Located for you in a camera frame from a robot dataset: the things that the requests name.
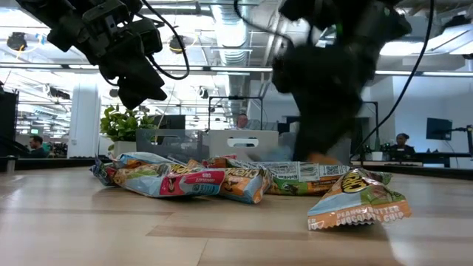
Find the wrapper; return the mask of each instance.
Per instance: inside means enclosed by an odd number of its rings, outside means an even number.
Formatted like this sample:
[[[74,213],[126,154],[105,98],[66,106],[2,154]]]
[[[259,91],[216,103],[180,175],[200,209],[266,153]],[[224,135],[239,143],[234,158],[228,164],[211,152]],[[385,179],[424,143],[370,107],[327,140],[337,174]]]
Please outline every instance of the wrapper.
[[[225,179],[219,169],[187,168],[157,163],[117,171],[113,180],[121,187],[148,197],[217,195]]]
[[[406,198],[386,187],[389,180],[389,174],[348,171],[308,211],[309,230],[392,222],[410,216]]]
[[[137,168],[153,163],[174,163],[164,157],[149,152],[127,152],[121,154],[114,160],[115,167],[121,168]]]
[[[230,200],[257,204],[270,184],[270,175],[263,168],[226,168],[220,195]]]
[[[271,175],[264,167],[254,163],[241,162],[232,156],[215,157],[206,161],[209,168],[225,171],[225,181],[219,195],[230,200],[247,204],[257,204],[269,189]],[[196,161],[189,161],[187,167],[199,167]]]
[[[264,168],[271,184],[266,194],[321,196],[350,170],[348,166],[321,166],[301,162],[242,162],[226,157],[209,160],[209,168]]]
[[[95,158],[95,164],[90,168],[90,171],[94,174],[94,177],[105,186],[117,186],[113,177],[117,173],[113,163],[102,163],[98,157]]]

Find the table surface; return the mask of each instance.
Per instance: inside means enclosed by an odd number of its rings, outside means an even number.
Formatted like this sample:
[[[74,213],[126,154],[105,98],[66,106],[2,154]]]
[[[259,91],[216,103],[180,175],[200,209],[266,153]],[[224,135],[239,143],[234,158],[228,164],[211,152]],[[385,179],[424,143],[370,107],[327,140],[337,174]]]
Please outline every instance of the table surface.
[[[413,215],[307,231],[318,197],[151,199],[85,168],[0,175],[0,265],[473,265],[473,182],[396,174]]]

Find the monitor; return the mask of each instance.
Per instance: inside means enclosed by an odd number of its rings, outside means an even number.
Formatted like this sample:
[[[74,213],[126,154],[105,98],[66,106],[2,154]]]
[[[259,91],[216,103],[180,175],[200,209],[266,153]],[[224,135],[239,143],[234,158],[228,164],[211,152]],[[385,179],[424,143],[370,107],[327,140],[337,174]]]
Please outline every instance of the monitor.
[[[452,121],[427,118],[427,140],[452,140]]]
[[[156,115],[154,117],[153,124],[158,125],[160,123],[161,116]],[[185,115],[165,115],[160,124],[160,129],[186,129],[186,116]]]

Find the cable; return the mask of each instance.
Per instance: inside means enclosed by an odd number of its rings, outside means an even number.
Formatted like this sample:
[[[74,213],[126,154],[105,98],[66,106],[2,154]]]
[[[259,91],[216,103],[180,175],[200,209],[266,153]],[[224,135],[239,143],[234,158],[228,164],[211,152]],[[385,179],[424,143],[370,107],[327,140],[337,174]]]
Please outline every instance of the cable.
[[[167,104],[166,107],[164,108],[163,114],[161,115],[160,122],[157,124],[157,129],[160,128],[161,122],[163,122],[163,118],[164,118],[164,116],[166,115],[166,111],[168,110],[169,104],[171,104],[171,99],[172,99],[172,95],[174,94],[174,89],[175,89],[175,88],[176,88],[176,84],[172,87],[171,94],[169,95],[168,104]]]
[[[250,22],[249,20],[247,20],[246,18],[243,17],[242,13],[240,12],[239,8],[238,8],[238,1],[239,0],[234,0],[234,10],[235,10],[235,13],[237,14],[237,16],[239,18],[241,18],[243,20],[243,22],[245,22],[246,24],[252,26],[253,28],[257,29],[257,30],[261,30],[265,33],[269,33],[269,34],[274,34],[278,37],[281,37],[283,39],[285,39],[291,46],[294,46],[294,43],[293,43],[293,40],[291,40],[289,38],[289,36],[287,35],[284,35],[282,33],[278,33],[277,31],[273,31],[273,30],[269,30],[267,28],[264,28],[263,26],[259,26],[259,25],[256,25],[254,24],[253,22]]]
[[[112,85],[112,86],[118,86],[118,84],[115,84],[115,83],[112,83],[102,72],[102,70],[99,70],[101,75],[102,75],[102,78],[105,80],[105,82],[107,82],[108,84]]]
[[[153,56],[150,55],[148,57],[148,59],[151,61],[151,63],[153,64],[154,67],[157,68],[157,70],[159,70],[161,73],[163,73],[163,75],[165,75],[166,77],[168,78],[171,78],[171,79],[174,79],[174,80],[177,80],[177,81],[180,81],[180,80],[183,80],[184,78],[187,78],[187,76],[189,76],[190,72],[191,72],[191,68],[189,66],[189,59],[187,58],[187,52],[186,52],[186,49],[184,47],[184,43],[183,43],[183,40],[180,39],[179,37],[179,34],[177,34],[176,30],[174,29],[174,27],[164,18],[161,16],[161,14],[159,14],[149,3],[147,0],[141,0],[145,5],[146,7],[153,13],[155,14],[160,20],[162,20],[164,22],[164,24],[166,26],[169,27],[169,29],[171,29],[172,33],[174,34],[174,36],[176,36],[177,38],[177,42],[179,43],[179,46],[180,46],[180,49],[183,50],[183,56],[184,56],[184,61],[186,63],[186,73],[180,77],[175,77],[169,73],[167,73],[166,71],[164,71],[164,69],[162,69],[157,63],[156,61],[154,60]]]
[[[453,151],[453,153],[456,153],[455,150],[453,149],[452,145],[448,141],[445,140],[445,143],[450,147],[450,149]],[[458,163],[458,157],[455,157],[457,161],[457,168],[460,168],[460,164]]]
[[[419,64],[421,63],[423,54],[426,52],[427,49],[427,44],[429,43],[429,37],[430,37],[430,32],[432,31],[432,22],[434,20],[434,11],[435,11],[435,0],[430,0],[430,8],[429,8],[429,24],[427,25],[427,31],[426,31],[426,37],[423,42],[422,50],[421,53],[419,54],[419,57],[417,61],[415,62],[414,67],[412,68],[411,74],[407,78],[406,84],[404,84],[404,88],[402,89],[399,98],[396,100],[394,103],[394,106],[392,107],[391,111],[387,114],[387,116],[368,134],[367,137],[364,138],[364,140],[356,147],[355,151],[353,152],[353,155],[350,156],[350,159],[355,156],[356,152],[366,143],[366,141],[373,135],[375,134],[376,130],[378,130],[386,121],[391,117],[391,115],[394,113],[396,108],[398,107],[399,103],[402,100],[402,97],[407,91],[407,88],[409,87],[409,84],[411,83],[412,78],[414,78],[415,73],[417,72],[417,68],[419,67]]]

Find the person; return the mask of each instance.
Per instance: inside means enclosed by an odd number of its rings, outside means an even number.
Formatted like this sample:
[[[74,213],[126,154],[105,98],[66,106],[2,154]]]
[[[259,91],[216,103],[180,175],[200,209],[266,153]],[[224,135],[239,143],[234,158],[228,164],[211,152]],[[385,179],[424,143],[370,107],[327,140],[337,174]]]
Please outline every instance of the person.
[[[34,135],[30,137],[30,158],[47,158],[48,153],[43,148],[43,138]]]
[[[248,125],[248,116],[245,113],[241,113],[238,115],[238,118],[236,120],[236,129],[243,130],[246,129],[246,126]]]
[[[396,144],[391,146],[391,151],[396,154],[402,154],[407,156],[412,156],[415,153],[414,147],[411,147],[406,144],[409,139],[409,135],[406,133],[400,133],[396,137]]]

